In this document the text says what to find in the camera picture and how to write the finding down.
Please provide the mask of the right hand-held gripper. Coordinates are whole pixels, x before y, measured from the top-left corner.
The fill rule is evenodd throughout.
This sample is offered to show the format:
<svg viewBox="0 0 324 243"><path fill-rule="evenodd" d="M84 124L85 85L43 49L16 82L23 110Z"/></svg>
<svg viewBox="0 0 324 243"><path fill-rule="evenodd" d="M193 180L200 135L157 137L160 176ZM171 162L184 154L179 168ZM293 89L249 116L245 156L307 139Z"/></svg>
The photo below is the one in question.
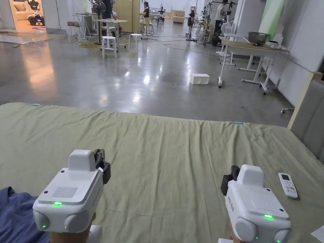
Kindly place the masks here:
<svg viewBox="0 0 324 243"><path fill-rule="evenodd" d="M242 243L287 243L291 220L271 189L264 187L258 166L231 166L221 192L232 232Z"/></svg>

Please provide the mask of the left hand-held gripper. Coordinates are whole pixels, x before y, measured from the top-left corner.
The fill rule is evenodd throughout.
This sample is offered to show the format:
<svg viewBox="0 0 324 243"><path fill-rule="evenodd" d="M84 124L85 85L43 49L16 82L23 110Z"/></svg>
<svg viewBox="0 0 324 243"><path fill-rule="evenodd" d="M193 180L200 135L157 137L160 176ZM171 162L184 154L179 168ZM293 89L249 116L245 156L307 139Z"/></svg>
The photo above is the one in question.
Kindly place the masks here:
<svg viewBox="0 0 324 243"><path fill-rule="evenodd" d="M90 227L87 242L101 242L103 229L91 221L110 178L104 149L74 150L68 167L55 175L33 204L38 230L80 233Z"/></svg>

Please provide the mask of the person's left hand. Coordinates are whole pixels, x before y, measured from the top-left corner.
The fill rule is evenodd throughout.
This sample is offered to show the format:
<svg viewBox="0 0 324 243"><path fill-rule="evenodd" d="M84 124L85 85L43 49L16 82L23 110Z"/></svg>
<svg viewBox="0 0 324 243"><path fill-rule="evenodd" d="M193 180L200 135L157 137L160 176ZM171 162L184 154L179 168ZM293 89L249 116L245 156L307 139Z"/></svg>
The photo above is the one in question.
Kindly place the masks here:
<svg viewBox="0 0 324 243"><path fill-rule="evenodd" d="M80 233L58 233L49 232L50 243L86 243L89 235L92 222L96 218L96 213L93 214L88 228Z"/></svg>

